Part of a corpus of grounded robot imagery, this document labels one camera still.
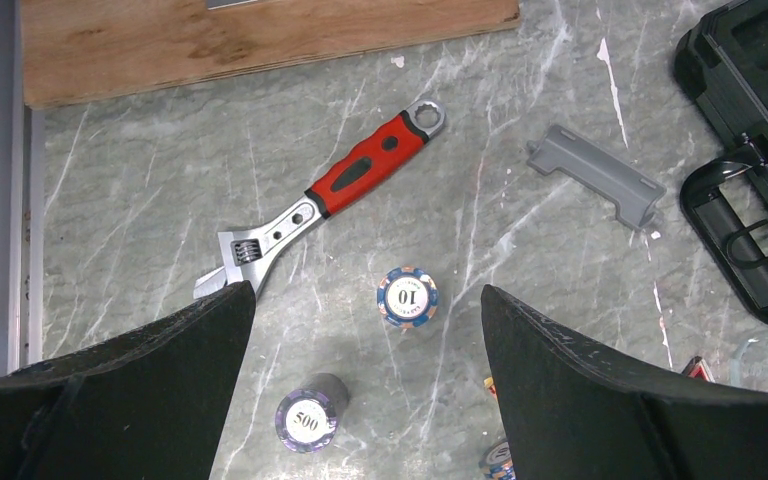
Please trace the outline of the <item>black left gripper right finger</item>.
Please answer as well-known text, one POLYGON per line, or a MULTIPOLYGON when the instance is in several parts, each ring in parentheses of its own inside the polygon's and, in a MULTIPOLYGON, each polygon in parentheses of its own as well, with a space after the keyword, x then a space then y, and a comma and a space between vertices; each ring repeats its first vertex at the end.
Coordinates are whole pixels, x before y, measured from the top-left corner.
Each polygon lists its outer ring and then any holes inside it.
POLYGON ((481 293, 491 375, 521 479, 768 479, 768 393, 693 379, 481 293))

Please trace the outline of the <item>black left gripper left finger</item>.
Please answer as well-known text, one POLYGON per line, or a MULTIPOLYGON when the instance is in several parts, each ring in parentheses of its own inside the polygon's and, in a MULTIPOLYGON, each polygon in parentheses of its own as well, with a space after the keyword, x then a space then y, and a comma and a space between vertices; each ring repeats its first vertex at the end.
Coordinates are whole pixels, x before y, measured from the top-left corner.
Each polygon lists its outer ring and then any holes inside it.
POLYGON ((255 315, 236 283, 0 376, 0 479, 206 479, 255 315))

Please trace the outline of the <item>blue 10 chip stack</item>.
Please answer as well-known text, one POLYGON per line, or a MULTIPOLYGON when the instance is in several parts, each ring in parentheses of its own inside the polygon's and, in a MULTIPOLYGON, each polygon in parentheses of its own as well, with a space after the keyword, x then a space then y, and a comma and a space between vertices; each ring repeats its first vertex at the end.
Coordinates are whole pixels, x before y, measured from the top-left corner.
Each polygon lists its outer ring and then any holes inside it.
POLYGON ((380 315, 387 323, 409 329, 424 325, 435 315, 439 291, 427 272, 402 266, 382 278, 376 300, 380 315))

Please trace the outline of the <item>black poker set case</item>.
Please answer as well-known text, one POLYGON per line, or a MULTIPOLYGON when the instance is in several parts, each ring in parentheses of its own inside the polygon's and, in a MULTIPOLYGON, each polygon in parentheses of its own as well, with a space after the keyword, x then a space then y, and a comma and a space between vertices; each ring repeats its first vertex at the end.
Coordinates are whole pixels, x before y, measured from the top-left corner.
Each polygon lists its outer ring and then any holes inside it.
POLYGON ((678 42, 673 76, 723 142, 683 182, 679 203, 743 306, 768 325, 768 1, 733 1, 678 42))

